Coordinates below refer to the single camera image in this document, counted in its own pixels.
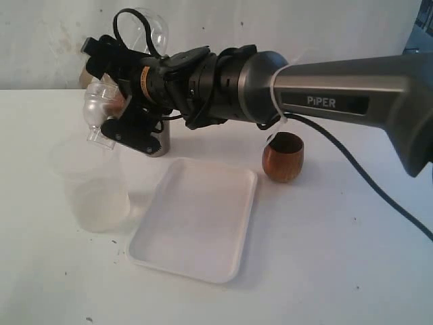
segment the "white wall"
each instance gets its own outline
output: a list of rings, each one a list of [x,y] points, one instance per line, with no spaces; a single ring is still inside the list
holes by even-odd
[[[0,89],[75,88],[86,36],[112,32],[123,7],[168,23],[168,54],[249,43],[289,61],[400,54],[421,0],[15,0],[0,8]]]

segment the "clear plastic container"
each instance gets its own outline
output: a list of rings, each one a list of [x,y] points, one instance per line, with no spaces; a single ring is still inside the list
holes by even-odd
[[[108,149],[113,149],[115,141],[101,132],[101,125],[107,118],[119,117],[124,109],[124,98],[115,85],[93,81],[86,89],[83,106],[84,120],[89,125],[87,140]]]
[[[167,50],[168,26],[161,16],[150,9],[134,8],[143,14],[149,21],[151,37],[156,51],[163,56]],[[143,24],[137,17],[130,14],[121,14],[118,18],[118,29],[125,45],[134,51],[149,53],[146,44]]]
[[[74,135],[51,150],[49,162],[63,181],[66,200],[80,227],[104,232],[125,220],[130,203],[117,150]]]

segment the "robotic arm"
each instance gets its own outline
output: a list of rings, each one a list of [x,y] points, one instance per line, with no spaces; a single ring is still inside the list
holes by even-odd
[[[114,19],[116,38],[88,38],[82,48],[87,71],[109,74],[127,99],[122,116],[101,126],[114,141],[157,152],[151,132],[173,110],[190,129],[229,119],[263,126],[280,111],[383,128],[410,176],[433,162],[433,53],[297,66],[254,45],[161,57],[149,32],[150,55],[124,45],[116,22],[122,12],[150,29],[139,12],[124,9]]]

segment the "plastic cup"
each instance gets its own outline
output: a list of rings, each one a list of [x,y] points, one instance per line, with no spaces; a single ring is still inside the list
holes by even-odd
[[[130,204],[118,150],[75,135],[54,146],[49,162],[63,181],[66,200],[81,228],[105,232],[127,217]]]

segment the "power cord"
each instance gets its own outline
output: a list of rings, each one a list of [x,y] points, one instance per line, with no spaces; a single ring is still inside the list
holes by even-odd
[[[433,233],[417,218],[412,216],[409,212],[407,212],[401,205],[399,205],[397,202],[395,202],[383,189],[379,187],[379,185],[370,177],[370,175],[365,171],[365,169],[357,162],[357,160],[354,158],[354,156],[347,150],[347,148],[336,138],[334,137],[329,131],[327,131],[325,128],[323,128],[321,125],[317,124],[316,122],[313,122],[312,120],[309,120],[303,116],[292,114],[292,113],[284,113],[284,116],[296,120],[299,122],[302,122],[310,127],[312,127],[314,130],[320,132],[324,137],[326,137],[330,142],[335,145],[343,153],[343,155],[349,160],[349,162],[352,164],[352,166],[356,169],[356,171],[361,175],[361,177],[370,185],[373,190],[379,194],[381,198],[385,200],[390,206],[392,206],[395,210],[397,210],[403,217],[405,217],[407,220],[409,220],[416,228],[421,230],[432,242],[433,242]]]

